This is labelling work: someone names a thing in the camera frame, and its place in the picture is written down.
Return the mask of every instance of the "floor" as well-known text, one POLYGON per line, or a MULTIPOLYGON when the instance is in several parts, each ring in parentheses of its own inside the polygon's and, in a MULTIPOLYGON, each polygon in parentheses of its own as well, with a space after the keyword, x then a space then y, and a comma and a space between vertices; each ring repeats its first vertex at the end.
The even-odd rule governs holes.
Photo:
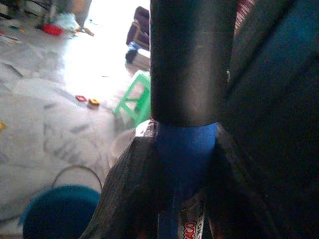
MULTIPOLYGON (((51 36, 23 14, 23 32, 0 26, 22 42, 0 42, 0 121, 6 125, 0 130, 0 238, 21 234, 17 217, 62 169, 84 165, 102 182, 110 170, 109 147, 130 125, 112 109, 138 70, 125 63, 126 34, 135 8, 148 1, 107 2, 93 0, 89 18, 95 24, 88 27, 94 37, 51 36), (75 95, 101 105, 90 109, 75 95)), ((87 172, 73 172, 71 180, 100 190, 87 172)))

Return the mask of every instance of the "blue bucket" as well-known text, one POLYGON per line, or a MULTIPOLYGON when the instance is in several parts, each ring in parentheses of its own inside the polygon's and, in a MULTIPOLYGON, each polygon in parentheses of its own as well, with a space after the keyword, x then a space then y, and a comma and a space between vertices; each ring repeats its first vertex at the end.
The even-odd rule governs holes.
POLYGON ((100 194, 83 186, 61 186, 37 196, 20 223, 24 239, 77 239, 88 226, 100 194))

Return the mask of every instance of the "green plastic stool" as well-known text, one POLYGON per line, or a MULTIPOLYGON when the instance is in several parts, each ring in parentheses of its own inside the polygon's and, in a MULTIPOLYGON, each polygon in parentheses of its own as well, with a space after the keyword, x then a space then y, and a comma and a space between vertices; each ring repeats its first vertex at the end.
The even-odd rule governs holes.
POLYGON ((148 120, 151 115, 151 78, 148 72, 137 71, 133 79, 133 83, 124 93, 121 101, 113 110, 113 113, 117 115, 121 108, 124 109, 135 121, 134 127, 137 127, 140 123, 148 120), (144 85, 141 96, 138 98, 129 98, 130 93, 137 83, 144 85), (126 102, 136 102, 136 106, 132 110, 126 105, 126 102))

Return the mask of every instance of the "wire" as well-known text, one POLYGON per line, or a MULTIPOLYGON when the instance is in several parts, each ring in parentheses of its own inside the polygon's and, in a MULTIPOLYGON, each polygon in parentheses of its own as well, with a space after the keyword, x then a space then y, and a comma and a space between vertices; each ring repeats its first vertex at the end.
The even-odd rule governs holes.
POLYGON ((98 176, 91 168, 86 167, 86 166, 83 166, 83 165, 71 165, 71 166, 68 166, 68 167, 62 169, 62 170, 56 175, 56 177, 55 177, 55 179, 54 179, 54 181, 53 181, 51 187, 52 187, 52 188, 54 187, 54 185, 55 185, 56 181, 58 180, 58 178, 59 178, 65 171, 71 170, 71 169, 73 169, 73 168, 82 168, 82 169, 85 169, 85 170, 87 170, 87 171, 93 173, 94 176, 97 178, 99 184, 100 184, 101 190, 103 189, 103 185, 102 185, 102 183, 101 183, 101 180, 100 180, 99 176, 98 176))

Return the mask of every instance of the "black cylinder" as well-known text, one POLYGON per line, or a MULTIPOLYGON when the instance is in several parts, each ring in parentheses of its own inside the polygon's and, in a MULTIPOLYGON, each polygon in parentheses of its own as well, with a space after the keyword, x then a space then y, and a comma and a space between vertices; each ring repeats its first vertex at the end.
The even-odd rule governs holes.
POLYGON ((218 121, 237 0, 151 0, 152 116, 175 126, 218 121))

